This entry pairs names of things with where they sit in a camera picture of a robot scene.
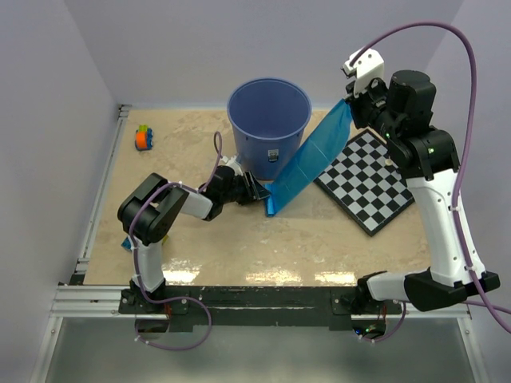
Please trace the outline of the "blue trash bag roll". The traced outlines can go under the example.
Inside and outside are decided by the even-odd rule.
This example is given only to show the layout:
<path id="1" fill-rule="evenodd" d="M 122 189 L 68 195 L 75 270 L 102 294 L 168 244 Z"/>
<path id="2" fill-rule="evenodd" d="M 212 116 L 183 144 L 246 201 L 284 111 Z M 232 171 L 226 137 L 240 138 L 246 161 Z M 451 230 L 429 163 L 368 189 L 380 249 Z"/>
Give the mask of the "blue trash bag roll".
<path id="1" fill-rule="evenodd" d="M 266 216 L 283 210 L 337 158 L 351 133 L 351 109 L 340 100 L 320 121 L 274 181 L 265 188 Z"/>

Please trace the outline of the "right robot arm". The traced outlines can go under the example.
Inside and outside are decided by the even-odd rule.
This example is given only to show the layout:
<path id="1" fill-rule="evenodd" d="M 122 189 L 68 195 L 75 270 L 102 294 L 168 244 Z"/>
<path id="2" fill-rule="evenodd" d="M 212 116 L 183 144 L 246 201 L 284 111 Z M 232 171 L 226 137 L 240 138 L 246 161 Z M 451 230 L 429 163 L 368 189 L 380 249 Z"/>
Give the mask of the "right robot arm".
<path id="1" fill-rule="evenodd" d="M 420 71 L 400 70 L 390 83 L 374 75 L 346 87 L 355 126 L 386 141 L 392 162 L 418 205 L 430 249 L 424 271 L 379 271 L 357 281 L 354 304 L 372 314 L 386 300 L 420 311 L 456 305 L 500 287 L 498 274 L 479 259 L 455 188 L 461 165 L 452 136 L 431 125 L 436 87 Z"/>

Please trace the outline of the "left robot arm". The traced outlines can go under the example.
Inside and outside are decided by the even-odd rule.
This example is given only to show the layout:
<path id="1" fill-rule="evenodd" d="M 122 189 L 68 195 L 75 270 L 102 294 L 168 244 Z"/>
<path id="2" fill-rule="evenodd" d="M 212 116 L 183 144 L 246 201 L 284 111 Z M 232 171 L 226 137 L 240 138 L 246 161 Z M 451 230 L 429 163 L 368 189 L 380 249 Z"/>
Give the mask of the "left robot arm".
<path id="1" fill-rule="evenodd" d="M 270 197 L 251 172 L 219 165 L 210 179 L 194 189 L 150 174 L 120 205 L 117 218 L 127 235 L 125 247 L 133 254 L 132 284 L 140 292 L 137 303 L 148 313 L 165 304 L 162 271 L 163 242 L 180 214 L 203 221 L 216 218 L 227 203 L 247 205 Z"/>

